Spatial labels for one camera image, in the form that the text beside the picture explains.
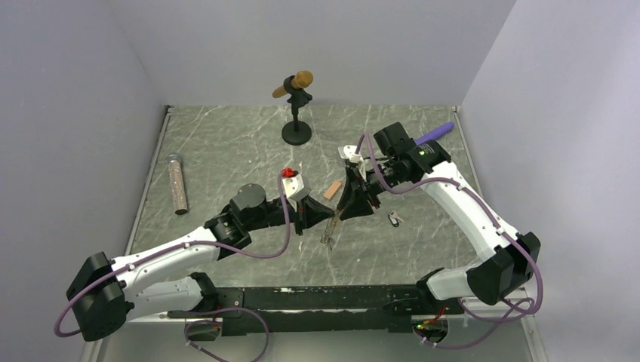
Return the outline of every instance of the red object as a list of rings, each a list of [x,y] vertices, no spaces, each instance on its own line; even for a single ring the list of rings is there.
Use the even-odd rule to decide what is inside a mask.
[[[284,170],[282,170],[282,176],[283,177],[293,177],[295,175],[294,175],[294,171],[290,167],[287,167]]]

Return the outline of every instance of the wooden block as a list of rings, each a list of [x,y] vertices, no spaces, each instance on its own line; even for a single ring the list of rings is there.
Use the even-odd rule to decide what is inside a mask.
[[[341,186],[342,186],[342,181],[340,180],[334,181],[334,183],[332,183],[331,186],[329,186],[329,188],[325,192],[325,198],[330,201],[334,197],[334,195],[336,195],[338,190],[340,190]]]

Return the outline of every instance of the gray marble tabletop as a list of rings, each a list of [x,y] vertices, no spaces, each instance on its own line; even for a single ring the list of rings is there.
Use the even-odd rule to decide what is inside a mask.
[[[220,212],[246,183],[264,187],[270,200],[278,194],[276,177],[284,167],[299,170],[309,180],[311,196],[335,207],[340,194],[327,201],[323,194],[344,171],[337,148],[355,144],[363,132],[373,134],[400,121],[414,138],[454,121],[449,106],[329,106],[308,105],[300,120],[313,131],[303,146],[282,141],[282,126],[291,120],[285,106],[181,106],[171,110],[158,161],[131,253],[174,240]],[[449,151],[462,174],[475,185],[459,130],[439,142]],[[183,158],[189,212],[173,212],[166,163],[169,153]],[[470,243],[453,220],[425,192],[380,195],[373,216],[338,225],[330,251],[320,243],[326,222],[299,237],[277,259],[230,256],[193,270],[207,272],[219,287],[271,287],[415,283],[434,268],[453,268],[475,257]],[[387,214],[395,210],[405,222],[391,226]],[[283,243],[284,226],[251,233],[254,253],[272,253]]]

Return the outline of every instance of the purple tube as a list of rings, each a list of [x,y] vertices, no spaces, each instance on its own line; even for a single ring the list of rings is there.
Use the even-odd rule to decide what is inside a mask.
[[[419,139],[417,139],[416,140],[416,144],[417,145],[421,145],[421,144],[425,143],[426,141],[437,140],[438,138],[440,138],[440,137],[444,136],[445,134],[451,132],[451,130],[453,130],[453,129],[454,129],[454,123],[453,122],[447,122],[447,123],[443,124],[442,126],[434,128],[433,130],[431,130],[430,132],[428,132],[424,136],[422,136]]]

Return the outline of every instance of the metal frame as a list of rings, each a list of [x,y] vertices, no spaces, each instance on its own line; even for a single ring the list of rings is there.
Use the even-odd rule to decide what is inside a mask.
[[[473,176],[475,177],[477,192],[482,196],[482,191],[479,187],[478,177],[476,175],[475,168],[473,167],[473,162],[471,161],[469,148],[467,147],[462,125],[460,124],[460,119],[458,117],[458,112],[460,111],[460,107],[454,106],[451,108],[451,111],[454,113],[455,123],[458,126],[460,135],[462,136],[462,139],[463,139],[463,144],[465,146],[467,157],[469,158],[469,163],[471,165],[472,173],[473,173]],[[165,115],[165,119],[163,121],[160,134],[158,135],[158,144],[156,145],[155,152],[151,159],[149,174],[147,175],[142,198],[140,200],[140,205],[138,207],[134,224],[131,228],[131,235],[129,237],[129,240],[126,246],[125,255],[128,255],[131,252],[133,241],[137,232],[137,227],[140,222],[140,216],[142,214],[142,210],[144,207],[144,202],[146,200],[146,195],[147,195],[147,192],[149,191],[149,186],[152,181],[151,179],[152,179],[153,171],[155,168],[155,164],[158,160],[160,148],[162,147],[162,141],[164,139],[168,123],[171,120],[172,112],[173,112],[173,106],[169,106],[167,108],[167,113]],[[329,317],[329,319],[332,320],[332,321],[329,321],[329,326],[331,329],[335,329],[335,323],[339,323],[339,319],[343,318],[343,316],[357,314],[357,313],[375,313],[376,314],[375,316],[370,315],[367,318],[360,318],[360,319],[351,318],[353,319],[353,321],[360,321],[361,323],[350,324],[349,327],[345,327],[345,330],[346,329],[349,329],[349,330],[388,329],[390,332],[407,332],[406,329],[409,328],[409,326],[411,325],[412,319],[428,318],[429,316],[433,316],[435,314],[435,311],[428,310],[428,311],[415,311],[419,313],[422,312],[425,314],[416,314],[416,315],[407,314],[407,315],[396,315],[396,316],[390,317],[389,315],[383,314],[382,311],[380,311],[379,309],[375,311],[374,309],[369,308],[371,306],[366,307],[366,305],[358,305],[358,303],[354,303],[354,305],[349,305],[348,308],[345,308],[346,306],[344,305],[344,303],[339,302],[340,298],[343,298],[344,296],[347,296],[347,295],[355,297],[357,299],[358,294],[363,293],[363,291],[366,293],[367,289],[371,289],[371,288],[385,289],[386,288],[386,290],[389,291],[389,288],[393,288],[393,287],[415,288],[415,285],[399,284],[395,286],[389,286],[389,285],[387,286],[332,286],[332,287],[285,287],[285,288],[283,287],[250,287],[250,288],[242,288],[242,291],[245,294],[245,301],[243,303],[244,306],[249,307],[252,310],[258,310],[259,313],[262,314],[262,316],[266,317],[267,319],[273,318],[274,316],[276,316],[277,318],[286,319],[287,323],[281,324],[280,326],[287,325],[287,327],[278,326],[278,328],[276,328],[277,330],[273,330],[274,332],[278,332],[278,331],[284,332],[284,331],[293,331],[293,330],[302,331],[300,330],[300,325],[302,324],[309,325],[309,321],[317,320],[318,312],[324,315],[324,318]],[[225,290],[225,289],[237,290],[238,288],[220,288],[220,289],[221,290]],[[294,297],[301,290],[313,290],[313,289],[317,289],[317,290],[342,289],[343,294],[340,294],[340,297],[338,299],[329,299],[329,300],[325,299],[323,302],[320,302],[321,304],[311,303],[311,304],[314,304],[312,305],[311,308],[309,308],[308,306],[301,305],[300,303],[296,304],[296,302],[292,302],[292,300],[294,300]],[[268,308],[260,308],[260,305],[254,304],[255,302],[253,302],[253,300],[260,300],[259,303],[264,303],[264,300],[261,298],[257,298],[257,296],[265,295],[264,292],[266,291],[269,291],[270,293],[273,294],[271,305],[272,306],[278,305],[279,306],[278,308],[270,308],[268,306],[269,304],[268,302],[264,304]],[[510,296],[514,299],[520,299],[520,298],[526,297],[527,293],[524,288],[520,288],[517,291],[513,292]],[[393,300],[393,297],[395,296],[389,295],[388,293],[381,292],[381,294],[378,296],[377,302],[382,302],[384,300],[391,302]],[[477,299],[467,299],[466,304],[474,312],[484,317],[499,317],[499,316],[502,316],[507,311],[507,307],[503,303],[499,303],[498,305],[494,305],[494,306],[489,306],[480,302]],[[456,309],[455,305],[449,305],[449,306],[453,308],[451,308],[451,312],[448,313],[448,318],[465,318],[465,319],[468,318],[468,316],[466,316],[465,314],[462,314],[460,310]],[[364,319],[375,320],[375,318],[369,318],[369,317],[385,318],[385,320],[383,321],[384,323],[378,323],[376,325],[369,324],[363,321]],[[226,326],[223,328],[223,336],[238,336],[246,333],[261,332],[261,330],[253,331],[252,330],[253,328],[247,328],[247,325],[244,324],[244,322],[248,318],[252,318],[252,317],[246,316],[246,318],[244,319],[242,317],[237,319],[236,318],[225,319]],[[181,318],[180,316],[174,316],[173,318],[170,318],[169,316],[167,316],[167,314],[160,313],[160,314],[154,314],[154,315],[138,318],[128,323],[130,324],[155,324],[155,323],[184,324],[192,320],[193,320],[192,318]],[[523,318],[522,326],[525,329],[525,335],[526,335],[527,343],[529,345],[529,349],[531,351],[531,357],[533,358],[534,361],[546,362],[547,361],[546,354],[544,351],[544,347],[542,345],[542,341],[540,339],[540,333],[538,332],[535,318],[531,316]],[[108,343],[103,343],[103,340],[85,343],[85,347],[82,352],[81,362],[97,362],[100,358],[102,349],[106,345],[108,345]]]

